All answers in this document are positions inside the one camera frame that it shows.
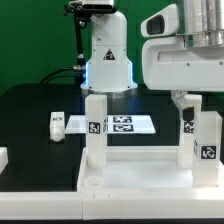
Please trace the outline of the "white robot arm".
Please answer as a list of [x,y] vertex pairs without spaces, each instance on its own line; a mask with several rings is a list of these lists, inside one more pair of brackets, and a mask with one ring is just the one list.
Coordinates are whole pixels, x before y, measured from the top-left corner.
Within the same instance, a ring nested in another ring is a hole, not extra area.
[[[91,14],[92,56],[86,86],[94,91],[133,88],[126,55],[126,19],[114,0],[82,0]],[[194,91],[224,92],[224,0],[176,0],[141,23],[143,80],[151,90],[169,90],[181,116],[201,111]]]

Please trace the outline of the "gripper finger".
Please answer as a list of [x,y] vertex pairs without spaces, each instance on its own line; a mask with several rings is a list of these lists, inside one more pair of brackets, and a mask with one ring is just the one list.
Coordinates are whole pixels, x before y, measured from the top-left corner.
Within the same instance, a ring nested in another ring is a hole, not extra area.
[[190,95],[186,91],[172,91],[171,99],[178,108],[181,119],[184,121],[194,119],[194,106],[190,102]]

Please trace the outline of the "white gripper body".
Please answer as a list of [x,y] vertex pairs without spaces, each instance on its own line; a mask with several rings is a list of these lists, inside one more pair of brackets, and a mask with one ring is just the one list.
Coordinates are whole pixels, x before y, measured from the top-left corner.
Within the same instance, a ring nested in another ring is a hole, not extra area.
[[188,49],[179,36],[151,39],[142,70],[150,90],[224,92],[224,47]]

